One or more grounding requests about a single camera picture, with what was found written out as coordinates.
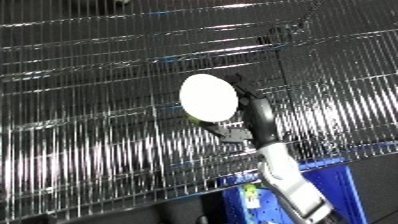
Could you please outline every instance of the white egg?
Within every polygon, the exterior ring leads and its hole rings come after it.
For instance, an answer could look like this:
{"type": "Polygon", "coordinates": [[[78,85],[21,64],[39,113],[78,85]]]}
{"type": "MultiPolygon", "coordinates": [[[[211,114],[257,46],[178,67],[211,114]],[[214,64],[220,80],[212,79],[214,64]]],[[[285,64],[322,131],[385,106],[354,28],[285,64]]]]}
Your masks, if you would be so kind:
{"type": "Polygon", "coordinates": [[[235,89],[228,82],[207,74],[187,78],[180,89],[180,101],[189,115],[206,122],[228,120],[238,108],[235,89]]]}

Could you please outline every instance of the blue plastic crate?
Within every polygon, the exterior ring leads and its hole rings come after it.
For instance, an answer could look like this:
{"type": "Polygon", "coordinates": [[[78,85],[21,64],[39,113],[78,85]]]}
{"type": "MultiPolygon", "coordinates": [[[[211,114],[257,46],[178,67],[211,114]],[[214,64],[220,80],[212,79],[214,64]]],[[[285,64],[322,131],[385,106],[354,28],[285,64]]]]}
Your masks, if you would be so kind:
{"type": "MultiPolygon", "coordinates": [[[[305,164],[301,168],[310,168],[316,165],[305,164]]],[[[314,170],[304,173],[304,176],[311,181],[329,201],[335,209],[343,215],[351,224],[365,224],[366,218],[362,209],[358,193],[348,166],[339,165],[330,168],[314,170]]],[[[229,181],[239,183],[245,179],[242,175],[229,177],[229,181]]],[[[223,192],[226,205],[226,212],[230,224],[263,224],[279,223],[293,224],[289,216],[279,206],[275,195],[264,188],[258,188],[260,208],[248,209],[242,187],[227,189],[223,192]]]]}

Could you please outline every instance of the wire grid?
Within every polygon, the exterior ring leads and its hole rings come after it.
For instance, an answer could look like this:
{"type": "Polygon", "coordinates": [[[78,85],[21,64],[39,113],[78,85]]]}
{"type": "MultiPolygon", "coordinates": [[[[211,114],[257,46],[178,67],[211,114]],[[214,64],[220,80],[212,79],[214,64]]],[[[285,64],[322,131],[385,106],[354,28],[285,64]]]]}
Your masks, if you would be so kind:
{"type": "Polygon", "coordinates": [[[253,80],[297,160],[396,152],[395,0],[0,0],[0,10],[0,223],[137,207],[255,169],[253,149],[184,119],[178,90],[197,73],[253,80]]]}

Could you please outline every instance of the metal wire rack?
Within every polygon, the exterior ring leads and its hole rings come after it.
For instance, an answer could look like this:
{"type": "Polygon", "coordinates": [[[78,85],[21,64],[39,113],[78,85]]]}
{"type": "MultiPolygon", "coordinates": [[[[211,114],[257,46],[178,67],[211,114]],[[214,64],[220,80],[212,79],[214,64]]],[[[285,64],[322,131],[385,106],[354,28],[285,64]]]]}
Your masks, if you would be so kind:
{"type": "Polygon", "coordinates": [[[178,90],[199,72],[253,80],[303,163],[395,153],[397,13],[395,0],[0,0],[0,223],[133,208],[255,169],[248,145],[184,119],[178,90]]]}

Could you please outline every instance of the blue box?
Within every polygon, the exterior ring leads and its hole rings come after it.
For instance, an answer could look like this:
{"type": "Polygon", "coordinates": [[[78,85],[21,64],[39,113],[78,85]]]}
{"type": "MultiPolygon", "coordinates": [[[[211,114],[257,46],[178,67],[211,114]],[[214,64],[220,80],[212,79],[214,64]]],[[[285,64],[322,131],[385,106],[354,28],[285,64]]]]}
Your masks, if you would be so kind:
{"type": "MultiPolygon", "coordinates": [[[[310,168],[316,165],[305,164],[300,167],[310,168]]],[[[303,173],[334,205],[335,209],[351,224],[366,224],[358,193],[351,175],[350,168],[346,165],[313,170],[303,173]]],[[[228,182],[242,181],[242,175],[230,177],[228,182]]],[[[227,189],[223,192],[226,213],[230,224],[294,224],[283,208],[279,206],[275,195],[265,188],[257,188],[260,208],[248,209],[244,190],[242,187],[227,189]]]]}

